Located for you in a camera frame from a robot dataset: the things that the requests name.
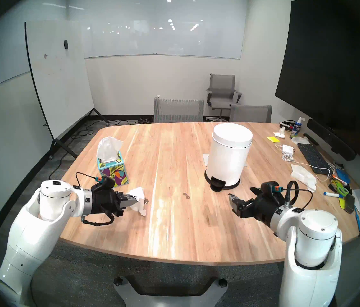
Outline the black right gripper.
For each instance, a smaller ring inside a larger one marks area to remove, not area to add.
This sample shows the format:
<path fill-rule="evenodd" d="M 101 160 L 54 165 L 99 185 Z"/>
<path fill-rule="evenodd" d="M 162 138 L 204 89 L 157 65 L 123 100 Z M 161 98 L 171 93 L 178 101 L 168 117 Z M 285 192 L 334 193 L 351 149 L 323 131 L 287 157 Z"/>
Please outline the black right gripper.
<path fill-rule="evenodd" d="M 281 193 L 267 196 L 257 187 L 250 187 L 249 190 L 257 196 L 255 199 L 244 201 L 235 195 L 229 195 L 229 204 L 233 213 L 243 219 L 253 217 L 265 225 L 270 225 L 277 208 L 284 204 L 284 197 Z"/>

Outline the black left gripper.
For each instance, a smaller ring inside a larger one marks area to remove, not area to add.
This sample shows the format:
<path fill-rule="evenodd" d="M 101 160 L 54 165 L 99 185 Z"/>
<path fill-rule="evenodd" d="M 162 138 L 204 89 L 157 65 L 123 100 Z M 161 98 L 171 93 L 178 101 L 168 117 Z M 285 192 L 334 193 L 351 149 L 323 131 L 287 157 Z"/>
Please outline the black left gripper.
<path fill-rule="evenodd" d="M 91 187 L 91 214 L 105 213 L 107 215 L 123 216 L 124 209 L 137 203 L 135 196 L 123 192 L 115 192 L 111 188 Z"/>

